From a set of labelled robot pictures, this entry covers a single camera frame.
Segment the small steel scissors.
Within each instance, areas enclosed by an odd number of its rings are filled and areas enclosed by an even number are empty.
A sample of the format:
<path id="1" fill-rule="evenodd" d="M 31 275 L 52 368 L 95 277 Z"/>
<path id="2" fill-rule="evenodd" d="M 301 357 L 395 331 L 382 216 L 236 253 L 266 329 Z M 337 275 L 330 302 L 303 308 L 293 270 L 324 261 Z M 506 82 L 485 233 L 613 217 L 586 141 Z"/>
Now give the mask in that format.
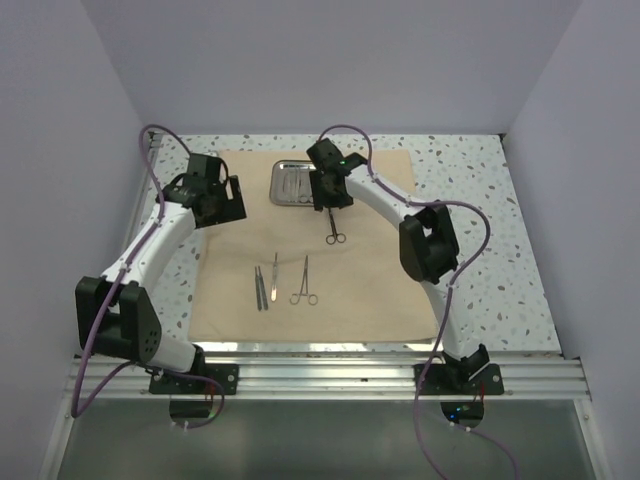
<path id="1" fill-rule="evenodd" d="M 345 243 L 346 235 L 338 231 L 335 217 L 331 209 L 328 210 L 328 220 L 329 220 L 330 233 L 326 236 L 325 242 L 328 245 Z"/>

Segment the steel forceps with ring handles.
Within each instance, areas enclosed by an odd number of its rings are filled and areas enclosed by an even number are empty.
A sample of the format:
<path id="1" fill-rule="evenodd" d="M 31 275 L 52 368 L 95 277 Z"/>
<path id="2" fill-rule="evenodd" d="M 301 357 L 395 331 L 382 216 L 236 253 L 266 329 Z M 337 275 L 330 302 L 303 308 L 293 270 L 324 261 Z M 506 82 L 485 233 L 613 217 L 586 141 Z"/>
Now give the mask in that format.
<path id="1" fill-rule="evenodd" d="M 299 291 L 297 293 L 293 293 L 290 296 L 289 303 L 291 305 L 298 305 L 303 299 L 305 299 L 307 303 L 311 306 L 315 306 L 318 304 L 318 296 L 314 293 L 311 293 L 309 290 L 309 256 L 308 255 L 306 255 L 304 259 Z"/>

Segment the beige surgical drape cloth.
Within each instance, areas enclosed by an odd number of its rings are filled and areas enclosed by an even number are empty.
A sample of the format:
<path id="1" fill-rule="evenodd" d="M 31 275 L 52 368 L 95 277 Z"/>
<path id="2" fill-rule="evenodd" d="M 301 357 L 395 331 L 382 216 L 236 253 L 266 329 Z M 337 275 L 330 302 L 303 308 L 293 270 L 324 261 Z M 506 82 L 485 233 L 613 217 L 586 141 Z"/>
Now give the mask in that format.
<path id="1" fill-rule="evenodd" d="M 398 235 L 361 202 L 334 213 L 343 244 L 328 245 L 327 213 L 283 207 L 269 198 L 271 171 L 300 151 L 221 152 L 239 178 L 247 218 L 210 227 L 192 302 L 189 337 L 230 342 L 413 342 L 435 336 L 436 316 L 422 287 L 404 272 Z M 271 302 L 274 253 L 278 295 Z M 309 290 L 318 296 L 289 303 L 309 256 Z M 267 311 L 258 311 L 254 266 L 260 266 Z"/>

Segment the steel scalpel handle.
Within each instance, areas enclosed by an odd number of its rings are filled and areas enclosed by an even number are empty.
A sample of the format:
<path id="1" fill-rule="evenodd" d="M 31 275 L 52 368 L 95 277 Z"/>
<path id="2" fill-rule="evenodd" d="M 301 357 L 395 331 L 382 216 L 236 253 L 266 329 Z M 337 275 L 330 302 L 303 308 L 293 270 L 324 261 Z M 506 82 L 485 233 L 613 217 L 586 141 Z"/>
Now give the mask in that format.
<path id="1" fill-rule="evenodd" d="M 258 266 L 254 266 L 254 285 L 255 285 L 255 293 L 256 293 L 257 310 L 262 311 L 263 304 L 262 304 L 262 295 L 261 295 L 261 288 L 260 288 Z"/>
<path id="2" fill-rule="evenodd" d="M 278 295 L 277 281 L 278 281 L 278 252 L 274 253 L 274 259 L 272 263 L 272 275 L 271 275 L 271 302 L 276 302 Z"/>
<path id="3" fill-rule="evenodd" d="M 266 287 L 260 266 L 257 267 L 257 277 L 261 309 L 267 311 L 269 308 L 269 301 L 266 295 Z"/>

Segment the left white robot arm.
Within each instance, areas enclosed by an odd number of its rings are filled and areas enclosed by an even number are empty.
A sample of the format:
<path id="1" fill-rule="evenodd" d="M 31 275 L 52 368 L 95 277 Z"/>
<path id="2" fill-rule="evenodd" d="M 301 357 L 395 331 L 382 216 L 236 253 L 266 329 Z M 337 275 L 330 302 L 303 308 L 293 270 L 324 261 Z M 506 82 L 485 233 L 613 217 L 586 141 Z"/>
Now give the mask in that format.
<path id="1" fill-rule="evenodd" d="M 208 369 L 199 348 L 165 332 L 150 294 L 194 231 L 246 216 L 239 179 L 230 174 L 226 162 L 190 154 L 186 171 L 157 193 L 133 243 L 100 276 L 78 282 L 75 302 L 83 355 L 170 370 L 185 392 L 201 390 Z"/>

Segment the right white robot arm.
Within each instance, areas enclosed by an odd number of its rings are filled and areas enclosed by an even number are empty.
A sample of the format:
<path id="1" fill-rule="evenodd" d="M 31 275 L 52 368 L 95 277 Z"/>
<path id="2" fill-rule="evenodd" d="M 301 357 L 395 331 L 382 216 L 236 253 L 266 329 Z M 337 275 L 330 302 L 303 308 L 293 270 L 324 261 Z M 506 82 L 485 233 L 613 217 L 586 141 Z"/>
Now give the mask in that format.
<path id="1" fill-rule="evenodd" d="M 460 201 L 414 200 L 386 182 L 371 161 L 358 153 L 343 154 L 325 138 L 307 156 L 314 209 L 345 208 L 359 201 L 387 220 L 398 232 L 399 260 L 404 272 L 424 289 L 438 320 L 436 342 L 442 346 L 440 379 L 455 392 L 468 392 L 481 380 L 490 363 L 472 322 L 454 309 L 457 279 L 471 261 L 460 263 L 460 246 L 449 208 L 467 207 Z"/>

